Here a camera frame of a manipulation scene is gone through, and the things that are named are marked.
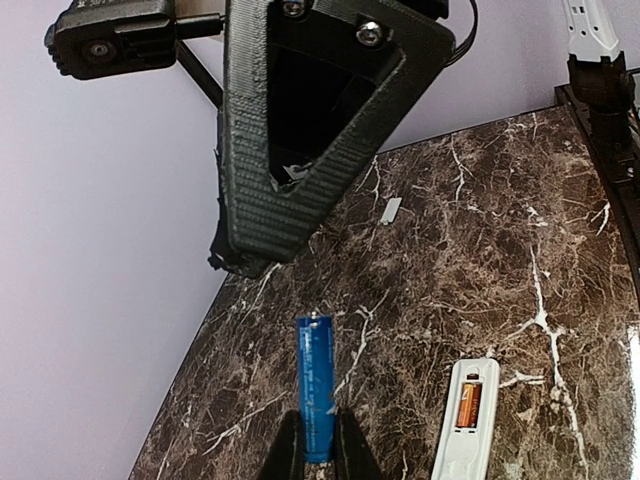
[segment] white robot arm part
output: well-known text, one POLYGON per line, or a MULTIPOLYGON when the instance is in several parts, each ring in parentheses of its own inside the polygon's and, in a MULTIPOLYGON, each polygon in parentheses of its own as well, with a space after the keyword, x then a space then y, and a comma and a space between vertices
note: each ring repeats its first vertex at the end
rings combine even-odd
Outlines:
POLYGON ((620 54, 620 41, 602 0, 562 0, 569 30, 569 54, 578 61, 611 61, 620 54))

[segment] battery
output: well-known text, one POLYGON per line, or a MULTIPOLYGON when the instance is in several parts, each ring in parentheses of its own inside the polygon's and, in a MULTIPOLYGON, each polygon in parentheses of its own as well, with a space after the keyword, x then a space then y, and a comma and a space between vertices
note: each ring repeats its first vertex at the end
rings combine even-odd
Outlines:
POLYGON ((458 428, 476 428, 478 426, 478 413, 480 412, 480 400, 482 398, 481 383, 464 383, 460 406, 458 408, 458 428))
POLYGON ((305 461, 332 460, 335 424, 331 316, 297 318, 299 407, 305 432, 305 461))

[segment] wall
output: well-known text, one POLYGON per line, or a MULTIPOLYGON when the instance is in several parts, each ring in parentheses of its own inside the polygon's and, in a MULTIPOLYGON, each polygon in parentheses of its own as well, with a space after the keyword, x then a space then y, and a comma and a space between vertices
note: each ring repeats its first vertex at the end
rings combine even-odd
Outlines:
MULTIPOLYGON (((215 112, 177 67, 58 76, 42 37, 68 0, 5 3, 0 478, 125 479, 223 279, 206 263, 215 112)), ((560 1, 481 3, 475 49, 386 147, 551 104, 560 1)), ((638 65, 640 2, 607 3, 638 65)), ((460 39, 470 19, 452 2, 460 39)), ((220 44, 195 47, 220 78, 220 44)))

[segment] small white rectangular object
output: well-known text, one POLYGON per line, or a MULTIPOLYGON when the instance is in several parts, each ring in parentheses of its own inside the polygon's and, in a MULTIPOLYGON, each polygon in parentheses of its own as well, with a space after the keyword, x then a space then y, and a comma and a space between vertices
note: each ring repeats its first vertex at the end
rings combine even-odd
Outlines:
POLYGON ((500 365, 491 358, 453 366, 432 480, 484 480, 498 405, 500 365))
POLYGON ((400 210, 400 204, 402 203, 402 198, 392 198, 387 203, 387 208, 385 208, 384 213, 382 214, 382 218, 380 219, 380 223, 383 225, 389 225, 394 222, 396 219, 396 215, 398 214, 398 210, 400 210))

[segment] black cable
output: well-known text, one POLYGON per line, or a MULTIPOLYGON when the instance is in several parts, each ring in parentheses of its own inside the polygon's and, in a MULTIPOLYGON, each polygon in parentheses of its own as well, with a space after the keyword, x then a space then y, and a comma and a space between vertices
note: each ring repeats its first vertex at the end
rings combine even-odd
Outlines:
POLYGON ((178 40, 178 62, 211 100, 211 103, 217 109, 222 108, 222 87, 182 40, 178 40))
POLYGON ((476 3, 476 0, 469 1, 471 2, 471 8, 473 9, 473 27, 471 27, 471 32, 465 41, 455 49, 453 56, 449 59, 445 67, 450 67, 464 57, 469 50, 471 50, 473 43, 476 41, 476 35, 478 34, 478 18, 480 15, 478 13, 478 4, 476 3))

